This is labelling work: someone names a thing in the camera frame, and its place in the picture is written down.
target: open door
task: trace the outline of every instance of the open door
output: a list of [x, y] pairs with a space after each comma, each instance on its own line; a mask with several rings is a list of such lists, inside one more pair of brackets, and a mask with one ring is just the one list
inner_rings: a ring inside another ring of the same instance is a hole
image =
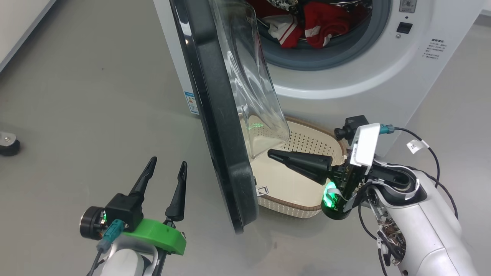
[[286, 141], [257, 31], [242, 0], [170, 0], [217, 179], [236, 233], [257, 218], [250, 162]]

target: clothes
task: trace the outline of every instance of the clothes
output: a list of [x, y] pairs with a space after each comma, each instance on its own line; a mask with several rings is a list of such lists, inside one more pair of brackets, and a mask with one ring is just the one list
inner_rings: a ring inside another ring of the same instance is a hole
[[296, 47], [303, 36], [303, 28], [299, 26], [297, 17], [291, 14], [268, 16], [263, 21], [270, 24], [268, 33], [278, 39], [282, 48]]
[[268, 1], [247, 0], [256, 11], [256, 16], [270, 25], [268, 33], [278, 39], [282, 48], [297, 46], [298, 40], [303, 36], [303, 27], [299, 26], [297, 17], [272, 6]]
[[350, 31], [352, 16], [342, 7], [311, 1], [303, 10], [305, 38], [316, 49], [324, 47], [332, 37]]
[[271, 5], [286, 11], [295, 11], [297, 9], [298, 0], [268, 0]]
[[287, 15], [286, 10], [272, 6], [267, 0], [247, 0], [256, 11], [257, 18], [265, 18], [273, 15]]

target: perforated basket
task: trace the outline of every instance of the perforated basket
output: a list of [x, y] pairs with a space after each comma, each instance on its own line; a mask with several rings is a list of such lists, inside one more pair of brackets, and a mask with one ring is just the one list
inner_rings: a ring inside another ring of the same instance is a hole
[[[346, 147], [326, 130], [287, 118], [290, 139], [274, 149], [314, 153], [332, 157], [341, 165]], [[321, 210], [325, 186], [288, 169], [263, 154], [251, 162], [257, 186], [268, 186], [269, 194], [258, 198], [259, 205], [297, 218], [310, 218]]]

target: connector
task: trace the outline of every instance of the connector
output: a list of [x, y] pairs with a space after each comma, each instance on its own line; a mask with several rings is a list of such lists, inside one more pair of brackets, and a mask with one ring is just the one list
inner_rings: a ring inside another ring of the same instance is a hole
[[111, 247], [112, 243], [116, 240], [124, 230], [124, 222], [122, 220], [113, 220], [109, 228], [102, 236], [102, 240], [99, 241], [96, 248], [97, 251], [102, 249], [102, 253], [106, 253]]
[[392, 125], [380, 125], [380, 134], [394, 133], [394, 126]]
[[377, 247], [382, 249], [382, 239], [380, 237], [377, 237]]

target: white washing machine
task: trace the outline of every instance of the white washing machine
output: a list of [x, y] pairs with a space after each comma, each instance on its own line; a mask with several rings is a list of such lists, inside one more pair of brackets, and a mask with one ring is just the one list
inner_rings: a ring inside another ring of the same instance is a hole
[[[183, 91], [192, 99], [171, 8], [179, 1], [154, 3]], [[483, 5], [484, 0], [372, 0], [368, 20], [321, 50], [281, 49], [263, 38], [283, 112], [331, 130], [361, 114], [370, 122], [404, 127]], [[192, 104], [190, 109], [197, 112]], [[396, 138], [380, 137], [377, 153], [385, 155]]]

